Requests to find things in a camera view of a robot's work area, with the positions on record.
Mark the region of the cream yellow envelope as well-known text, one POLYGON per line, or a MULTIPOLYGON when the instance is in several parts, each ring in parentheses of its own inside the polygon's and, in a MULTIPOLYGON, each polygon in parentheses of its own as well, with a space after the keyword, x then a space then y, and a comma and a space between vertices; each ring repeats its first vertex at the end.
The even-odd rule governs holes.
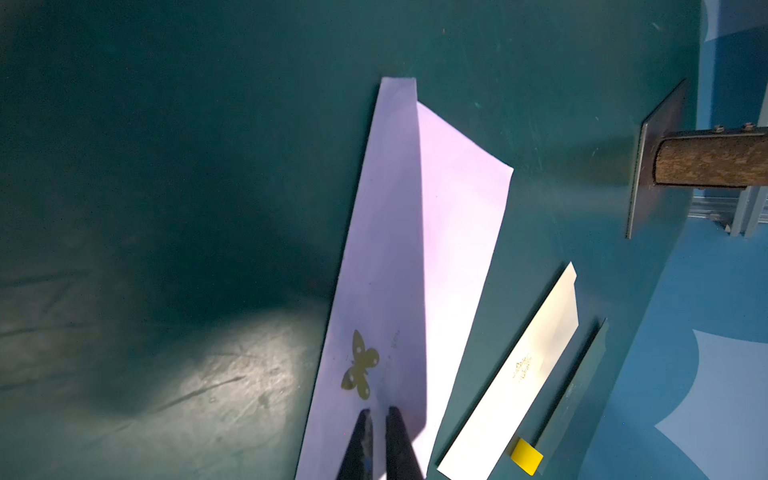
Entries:
POLYGON ((576 278, 568 264, 437 465, 445 477, 492 473, 578 328, 576 278))

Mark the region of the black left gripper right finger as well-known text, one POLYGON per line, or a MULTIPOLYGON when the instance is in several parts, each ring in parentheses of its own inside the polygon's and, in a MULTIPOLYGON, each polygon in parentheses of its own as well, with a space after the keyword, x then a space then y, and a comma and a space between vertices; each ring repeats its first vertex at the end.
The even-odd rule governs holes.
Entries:
POLYGON ((400 410, 390 407, 385 432, 388 480, 423 480, 400 410))

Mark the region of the yellow glue stick cap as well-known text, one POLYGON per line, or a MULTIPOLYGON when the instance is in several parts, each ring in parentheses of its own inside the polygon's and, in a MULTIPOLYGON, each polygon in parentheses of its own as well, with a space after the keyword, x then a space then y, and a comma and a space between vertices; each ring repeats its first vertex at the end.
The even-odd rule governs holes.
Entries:
POLYGON ((535 447, 518 438, 509 454, 510 459, 526 474, 534 476, 543 460, 543 454, 535 447))

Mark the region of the dark green envelope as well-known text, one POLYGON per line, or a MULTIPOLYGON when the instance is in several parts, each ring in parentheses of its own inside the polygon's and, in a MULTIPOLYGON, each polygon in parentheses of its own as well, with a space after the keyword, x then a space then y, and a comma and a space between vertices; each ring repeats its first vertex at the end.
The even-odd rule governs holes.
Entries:
POLYGON ((539 436, 535 448, 543 458, 536 469, 536 476, 543 474, 562 442, 607 351, 606 340, 609 330, 610 323, 608 319, 604 319, 592 336, 568 386, 539 436))

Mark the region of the purple envelope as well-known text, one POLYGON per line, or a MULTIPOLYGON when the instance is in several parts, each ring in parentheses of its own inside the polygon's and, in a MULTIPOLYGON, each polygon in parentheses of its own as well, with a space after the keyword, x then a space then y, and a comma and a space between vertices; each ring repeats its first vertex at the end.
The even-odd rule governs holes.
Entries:
POLYGON ((359 414, 372 475, 397 408, 426 471, 507 206, 513 170, 420 103, 379 87, 296 475, 333 479, 359 414))

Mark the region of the horizontal aluminium frame rail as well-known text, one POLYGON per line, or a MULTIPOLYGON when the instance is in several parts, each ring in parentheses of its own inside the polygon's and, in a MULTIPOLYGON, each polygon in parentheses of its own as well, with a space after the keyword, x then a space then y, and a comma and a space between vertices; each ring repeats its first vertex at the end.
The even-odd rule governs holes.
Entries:
POLYGON ((696 190, 688 213, 691 219, 719 224, 730 236, 751 237, 757 227, 767 224, 767 187, 744 190, 696 190))

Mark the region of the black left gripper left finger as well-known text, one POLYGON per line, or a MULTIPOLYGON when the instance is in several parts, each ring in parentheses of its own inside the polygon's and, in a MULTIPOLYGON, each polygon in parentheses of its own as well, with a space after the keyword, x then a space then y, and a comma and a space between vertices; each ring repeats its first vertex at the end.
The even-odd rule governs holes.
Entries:
POLYGON ((369 409, 357 418, 337 474, 337 480, 373 479, 373 424, 369 409))

